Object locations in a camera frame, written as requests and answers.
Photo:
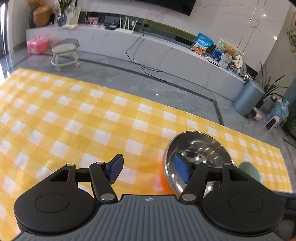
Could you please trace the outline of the orange steel bowl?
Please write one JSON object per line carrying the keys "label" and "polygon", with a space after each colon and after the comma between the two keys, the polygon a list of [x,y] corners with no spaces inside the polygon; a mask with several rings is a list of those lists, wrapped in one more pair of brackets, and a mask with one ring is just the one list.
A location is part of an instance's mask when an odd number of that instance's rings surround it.
{"label": "orange steel bowl", "polygon": [[190,177],[188,163],[204,163],[210,168],[222,168],[233,164],[227,150],[215,138],[198,131],[186,131],[176,135],[167,146],[162,158],[162,182],[177,196],[184,191]]}

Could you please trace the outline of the green ceramic bowl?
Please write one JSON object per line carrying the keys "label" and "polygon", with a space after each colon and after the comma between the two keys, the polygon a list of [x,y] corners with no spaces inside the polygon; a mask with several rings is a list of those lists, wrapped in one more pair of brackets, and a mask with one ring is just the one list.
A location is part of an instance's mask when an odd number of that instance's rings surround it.
{"label": "green ceramic bowl", "polygon": [[259,183],[263,184],[263,180],[259,171],[251,162],[241,162],[238,165],[238,168],[246,174],[248,174],[249,176],[251,176],[252,178],[254,178]]}

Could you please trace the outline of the yellow white checkered tablecloth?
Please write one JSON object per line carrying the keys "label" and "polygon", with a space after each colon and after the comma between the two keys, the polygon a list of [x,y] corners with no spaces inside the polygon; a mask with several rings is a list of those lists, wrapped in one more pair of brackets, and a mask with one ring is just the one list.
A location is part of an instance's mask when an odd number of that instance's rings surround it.
{"label": "yellow white checkered tablecloth", "polygon": [[1,78],[1,240],[19,234],[16,199],[68,163],[85,168],[124,156],[113,188],[169,194],[161,172],[170,140],[185,131],[218,140],[236,165],[251,162],[266,187],[291,192],[280,149],[202,117],[115,89],[29,69]]}

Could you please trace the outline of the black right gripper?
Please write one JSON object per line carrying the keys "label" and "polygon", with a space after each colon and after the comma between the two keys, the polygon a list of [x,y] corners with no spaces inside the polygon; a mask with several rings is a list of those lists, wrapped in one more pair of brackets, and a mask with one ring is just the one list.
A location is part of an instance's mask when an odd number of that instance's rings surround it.
{"label": "black right gripper", "polygon": [[284,203],[284,215],[275,233],[283,240],[295,240],[295,193],[274,192]]}

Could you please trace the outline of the grey blue trash bin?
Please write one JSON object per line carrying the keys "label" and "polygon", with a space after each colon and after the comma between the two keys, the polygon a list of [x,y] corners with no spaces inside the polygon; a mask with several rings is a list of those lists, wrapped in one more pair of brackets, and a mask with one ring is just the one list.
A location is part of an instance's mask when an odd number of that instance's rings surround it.
{"label": "grey blue trash bin", "polygon": [[246,81],[243,89],[233,101],[233,108],[241,116],[246,116],[257,105],[264,94],[263,88],[256,81],[250,79]]}

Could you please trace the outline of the blue plastic bag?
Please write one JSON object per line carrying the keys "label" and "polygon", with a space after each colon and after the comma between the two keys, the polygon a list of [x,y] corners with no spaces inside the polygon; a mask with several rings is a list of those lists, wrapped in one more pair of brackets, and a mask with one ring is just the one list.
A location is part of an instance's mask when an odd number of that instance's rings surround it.
{"label": "blue plastic bag", "polygon": [[274,102],[270,113],[267,115],[267,119],[271,121],[275,120],[275,126],[279,127],[283,121],[289,116],[288,110],[289,102],[286,99],[279,99]]}

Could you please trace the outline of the green potted plant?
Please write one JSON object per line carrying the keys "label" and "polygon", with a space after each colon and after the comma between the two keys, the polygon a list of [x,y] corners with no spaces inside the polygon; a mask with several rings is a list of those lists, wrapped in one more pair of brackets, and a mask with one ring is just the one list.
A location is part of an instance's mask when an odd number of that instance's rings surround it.
{"label": "green potted plant", "polygon": [[264,95],[260,99],[260,101],[257,103],[257,105],[255,106],[257,109],[260,109],[263,106],[264,101],[268,97],[272,97],[272,96],[283,97],[283,95],[278,94],[276,92],[277,89],[279,89],[279,88],[289,89],[289,87],[287,87],[287,86],[282,86],[282,85],[278,84],[278,82],[280,80],[282,80],[285,77],[285,75],[282,75],[281,77],[277,78],[274,82],[272,82],[271,81],[272,75],[267,77],[267,68],[261,62],[260,62],[260,68],[261,68],[260,73],[262,76],[262,82],[259,82],[259,85],[263,89]]}

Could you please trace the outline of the long white tv cabinet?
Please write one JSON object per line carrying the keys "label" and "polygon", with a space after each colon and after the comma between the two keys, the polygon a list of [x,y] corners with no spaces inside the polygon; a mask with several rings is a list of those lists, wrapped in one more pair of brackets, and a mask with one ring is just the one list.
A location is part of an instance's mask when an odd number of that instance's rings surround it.
{"label": "long white tv cabinet", "polygon": [[244,86],[240,77],[210,63],[206,57],[148,34],[131,35],[88,25],[72,30],[55,26],[26,30],[27,40],[36,36],[48,38],[49,46],[63,39],[75,38],[79,41],[79,49],[82,52],[117,58],[129,63],[136,61],[136,66],[150,68],[154,74],[168,73],[230,100],[234,100]]}

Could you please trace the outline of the teddy bear toy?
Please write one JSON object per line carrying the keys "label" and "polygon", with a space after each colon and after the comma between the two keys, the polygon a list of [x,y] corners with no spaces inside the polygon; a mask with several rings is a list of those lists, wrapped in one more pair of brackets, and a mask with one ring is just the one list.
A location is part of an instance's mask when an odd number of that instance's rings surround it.
{"label": "teddy bear toy", "polygon": [[228,57],[234,58],[236,56],[236,48],[233,47],[232,45],[227,44],[223,48],[223,53]]}

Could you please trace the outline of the grey round stool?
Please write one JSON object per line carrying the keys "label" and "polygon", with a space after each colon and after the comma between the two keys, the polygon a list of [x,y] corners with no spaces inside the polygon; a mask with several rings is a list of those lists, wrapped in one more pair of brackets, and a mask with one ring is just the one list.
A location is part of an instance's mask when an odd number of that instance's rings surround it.
{"label": "grey round stool", "polygon": [[[76,68],[80,67],[78,62],[79,57],[77,55],[77,49],[80,47],[80,43],[75,38],[63,39],[57,42],[52,48],[53,59],[51,64],[55,66],[55,70],[58,72],[62,71],[62,67],[74,65]],[[70,61],[59,63],[61,57],[70,58]]]}

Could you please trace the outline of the blue snack bag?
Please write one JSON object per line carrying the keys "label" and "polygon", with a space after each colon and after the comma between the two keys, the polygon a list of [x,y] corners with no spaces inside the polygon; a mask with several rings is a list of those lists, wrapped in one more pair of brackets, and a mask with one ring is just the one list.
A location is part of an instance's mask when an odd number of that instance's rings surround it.
{"label": "blue snack bag", "polygon": [[205,36],[202,33],[198,33],[196,41],[193,43],[193,45],[190,47],[190,50],[204,56],[206,50],[212,46],[214,41],[212,41],[210,38]]}

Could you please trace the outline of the pink plastic case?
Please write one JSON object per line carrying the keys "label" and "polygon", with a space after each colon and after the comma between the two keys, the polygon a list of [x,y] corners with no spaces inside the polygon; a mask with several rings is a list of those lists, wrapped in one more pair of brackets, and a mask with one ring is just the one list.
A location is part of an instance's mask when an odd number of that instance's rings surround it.
{"label": "pink plastic case", "polygon": [[48,38],[36,36],[34,39],[27,41],[27,50],[29,55],[39,55],[48,50]]}

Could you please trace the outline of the white wifi router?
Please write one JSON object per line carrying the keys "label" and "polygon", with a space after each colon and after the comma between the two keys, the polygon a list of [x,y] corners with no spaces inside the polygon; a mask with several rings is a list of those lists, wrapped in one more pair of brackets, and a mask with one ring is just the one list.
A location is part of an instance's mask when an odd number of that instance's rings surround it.
{"label": "white wifi router", "polygon": [[135,21],[131,21],[128,17],[125,17],[125,19],[123,19],[122,16],[120,16],[119,27],[116,28],[115,31],[125,34],[133,34],[137,22],[138,19],[136,19]]}

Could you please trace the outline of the blue glass vase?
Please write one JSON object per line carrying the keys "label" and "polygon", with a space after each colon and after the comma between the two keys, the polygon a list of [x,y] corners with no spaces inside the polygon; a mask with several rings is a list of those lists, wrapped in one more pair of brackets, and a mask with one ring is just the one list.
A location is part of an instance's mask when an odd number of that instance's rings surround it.
{"label": "blue glass vase", "polygon": [[60,13],[57,17],[57,26],[62,27],[67,22],[67,16],[65,13]]}

